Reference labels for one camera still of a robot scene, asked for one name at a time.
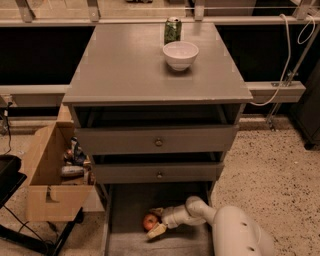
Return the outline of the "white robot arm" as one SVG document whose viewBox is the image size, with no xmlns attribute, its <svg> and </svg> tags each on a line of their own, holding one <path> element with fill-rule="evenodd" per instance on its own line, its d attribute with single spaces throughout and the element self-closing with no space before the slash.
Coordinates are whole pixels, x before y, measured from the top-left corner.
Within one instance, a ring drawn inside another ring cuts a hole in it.
<svg viewBox="0 0 320 256">
<path fill-rule="evenodd" d="M 150 209 L 143 227 L 151 240 L 180 225 L 204 223 L 212 227 L 215 256 L 275 256 L 272 236 L 242 209 L 214 209 L 198 196 L 188 197 L 180 206 Z"/>
</svg>

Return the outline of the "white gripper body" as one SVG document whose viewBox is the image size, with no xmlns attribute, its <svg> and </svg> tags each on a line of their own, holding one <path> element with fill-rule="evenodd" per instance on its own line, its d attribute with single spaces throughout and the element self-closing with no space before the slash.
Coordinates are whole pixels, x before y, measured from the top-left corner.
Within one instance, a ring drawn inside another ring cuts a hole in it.
<svg viewBox="0 0 320 256">
<path fill-rule="evenodd" d="M 161 215 L 162 223 L 169 229 L 177 228 L 182 224 L 181 211 L 182 208 L 180 206 L 165 208 Z"/>
</svg>

